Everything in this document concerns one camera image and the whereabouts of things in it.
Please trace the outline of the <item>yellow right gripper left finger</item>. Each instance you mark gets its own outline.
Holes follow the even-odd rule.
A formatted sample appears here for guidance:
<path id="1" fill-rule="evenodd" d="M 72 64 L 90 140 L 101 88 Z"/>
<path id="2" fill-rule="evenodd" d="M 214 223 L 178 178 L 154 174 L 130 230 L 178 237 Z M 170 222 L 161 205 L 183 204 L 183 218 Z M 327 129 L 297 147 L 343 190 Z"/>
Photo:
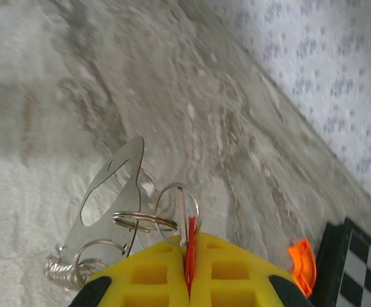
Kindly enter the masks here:
<path id="1" fill-rule="evenodd" d="M 71 306 L 189 306 L 188 247 L 166 241 L 94 274 Z"/>

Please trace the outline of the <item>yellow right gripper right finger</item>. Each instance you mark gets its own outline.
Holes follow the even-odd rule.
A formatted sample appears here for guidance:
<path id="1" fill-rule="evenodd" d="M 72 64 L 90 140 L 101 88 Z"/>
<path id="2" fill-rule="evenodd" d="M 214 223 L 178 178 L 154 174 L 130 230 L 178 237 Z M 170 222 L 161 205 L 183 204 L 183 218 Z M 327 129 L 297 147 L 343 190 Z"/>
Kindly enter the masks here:
<path id="1" fill-rule="evenodd" d="M 209 233 L 196 236 L 191 306 L 311 306 L 284 269 Z"/>

